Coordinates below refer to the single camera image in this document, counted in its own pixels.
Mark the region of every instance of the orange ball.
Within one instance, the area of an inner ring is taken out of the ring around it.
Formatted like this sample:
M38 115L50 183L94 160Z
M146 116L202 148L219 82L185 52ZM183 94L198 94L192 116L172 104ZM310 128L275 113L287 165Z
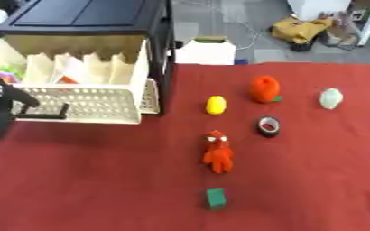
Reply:
M250 93L253 99L260 103L272 102L281 91L278 80L272 76L260 76L253 79Z

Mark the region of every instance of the toy eyes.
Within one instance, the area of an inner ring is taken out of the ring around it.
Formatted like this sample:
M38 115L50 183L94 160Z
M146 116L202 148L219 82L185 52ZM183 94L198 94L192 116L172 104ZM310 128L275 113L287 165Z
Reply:
M220 137L220 140L223 141L223 142L226 142L227 141L227 137L223 136L223 137ZM208 141L209 142L215 142L216 141L216 138L215 137L208 137Z

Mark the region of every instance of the cable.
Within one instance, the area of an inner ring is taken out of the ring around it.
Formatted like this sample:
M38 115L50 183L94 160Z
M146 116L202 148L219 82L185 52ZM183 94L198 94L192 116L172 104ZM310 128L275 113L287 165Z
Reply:
M173 0L172 2L174 4L183 4L183 5L203 5L203 6L206 6L206 7L210 8L212 11L215 11L215 12L218 12L218 13L221 13L221 14L224 15L224 13L221 9L218 9L215 6L212 6L212 5L208 5L208 4L204 4L204 3L195 3L195 2L184 2L184 1L181 1L181 0L180 1ZM253 28L251 28L247 23L241 22L238 19L236 19L235 17L232 17L232 16L229 16L229 17L231 19L234 19L233 21L235 21L236 23L242 24L249 31L249 33L248 33L249 35L253 35L252 38L251 38L251 42L248 46L238 47L236 50L241 51L241 50L247 50L247 49L252 48L255 45L256 40L260 36L260 33L257 32L256 30L254 30Z

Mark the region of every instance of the yellow bag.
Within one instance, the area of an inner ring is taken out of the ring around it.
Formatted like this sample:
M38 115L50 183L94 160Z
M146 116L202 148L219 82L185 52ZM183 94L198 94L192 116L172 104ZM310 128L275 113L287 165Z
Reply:
M330 17L303 22L290 16L273 25L272 36L288 42L303 44L332 25Z

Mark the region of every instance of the black storage cabinet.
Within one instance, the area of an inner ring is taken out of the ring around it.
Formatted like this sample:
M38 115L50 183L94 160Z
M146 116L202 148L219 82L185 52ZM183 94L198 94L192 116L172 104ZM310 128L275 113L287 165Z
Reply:
M157 82L160 114L167 111L175 62L171 0L32 0L0 24L0 38L8 34L144 35L149 78Z

